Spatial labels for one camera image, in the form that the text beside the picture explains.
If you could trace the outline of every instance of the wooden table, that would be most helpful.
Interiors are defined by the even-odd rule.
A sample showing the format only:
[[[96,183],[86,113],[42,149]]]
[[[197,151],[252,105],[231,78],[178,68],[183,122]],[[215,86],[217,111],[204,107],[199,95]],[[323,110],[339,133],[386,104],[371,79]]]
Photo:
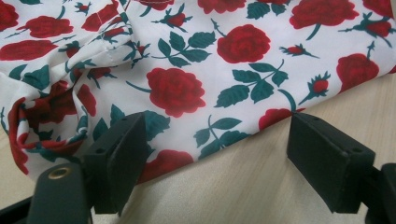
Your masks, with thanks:
[[[325,119],[375,151],[375,167],[396,162],[395,75],[362,84],[305,113]],[[364,223],[364,205],[357,215],[332,214],[287,159],[289,127],[290,119],[283,120],[207,159],[139,185],[121,219],[94,216],[94,223]],[[0,208],[33,194],[35,184],[14,164],[3,130],[0,180]]]

